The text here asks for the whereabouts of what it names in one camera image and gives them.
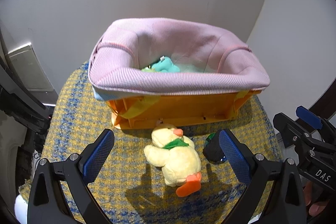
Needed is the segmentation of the black ball toy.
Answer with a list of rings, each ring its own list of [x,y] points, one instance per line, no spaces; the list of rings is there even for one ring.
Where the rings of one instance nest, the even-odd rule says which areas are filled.
[[[203,148],[203,155],[212,164],[222,164],[227,160],[219,144],[219,133],[211,133],[206,138]]]

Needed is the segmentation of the yellow plush duck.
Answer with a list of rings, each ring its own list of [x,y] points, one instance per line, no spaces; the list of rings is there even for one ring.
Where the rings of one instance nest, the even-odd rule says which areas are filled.
[[[172,124],[159,124],[151,133],[152,143],[143,149],[147,161],[162,170],[165,184],[176,188],[178,197],[201,189],[201,160],[194,142]]]

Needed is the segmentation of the green dinosaur toy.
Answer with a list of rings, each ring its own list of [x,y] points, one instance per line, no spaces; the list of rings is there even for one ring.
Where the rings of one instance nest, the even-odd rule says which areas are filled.
[[[155,69],[153,69],[151,66],[145,67],[141,69],[142,72],[155,72]]]

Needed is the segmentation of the yellow blue woven mat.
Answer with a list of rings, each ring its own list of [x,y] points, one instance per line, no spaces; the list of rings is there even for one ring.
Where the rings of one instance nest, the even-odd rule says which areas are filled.
[[[76,69],[64,84],[43,148],[49,161],[65,160],[81,152],[100,133],[112,127],[111,110],[93,96],[88,65]],[[282,158],[271,122],[259,99],[252,97],[235,120],[186,126],[183,131],[202,152],[206,138],[231,130],[240,142],[267,159]],[[179,198],[165,184],[160,169],[151,166],[143,148],[150,130],[114,129],[115,143],[96,180],[89,184],[94,198],[114,223],[221,223],[244,191],[231,166],[201,159],[201,190]]]

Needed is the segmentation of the orange plastic basket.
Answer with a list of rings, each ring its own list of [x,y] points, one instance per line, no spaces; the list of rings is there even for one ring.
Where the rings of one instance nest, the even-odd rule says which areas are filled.
[[[235,119],[258,91],[199,96],[136,96],[109,100],[112,125],[119,129],[149,129],[160,123],[176,127]]]

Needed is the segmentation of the pink knitted cloth liner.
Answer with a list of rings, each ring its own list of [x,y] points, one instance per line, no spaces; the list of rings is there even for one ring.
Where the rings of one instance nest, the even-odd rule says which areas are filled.
[[[161,56],[181,71],[141,71]],[[88,79],[103,100],[263,90],[270,83],[249,46],[232,32],[167,18],[114,21],[93,49]]]

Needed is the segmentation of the teal plush flower toy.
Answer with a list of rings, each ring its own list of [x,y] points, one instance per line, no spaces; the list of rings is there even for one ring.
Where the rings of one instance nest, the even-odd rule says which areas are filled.
[[[153,63],[151,65],[151,69],[154,70],[155,72],[165,72],[165,73],[167,72],[177,73],[181,71],[179,67],[174,65],[170,57],[167,56],[161,56],[156,63]]]

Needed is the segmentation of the white wall vent panel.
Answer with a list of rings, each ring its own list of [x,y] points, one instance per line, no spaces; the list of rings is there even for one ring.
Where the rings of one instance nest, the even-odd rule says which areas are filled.
[[[10,68],[14,70],[27,90],[33,92],[54,90],[37,59],[31,42],[9,51],[5,57],[9,61]]]

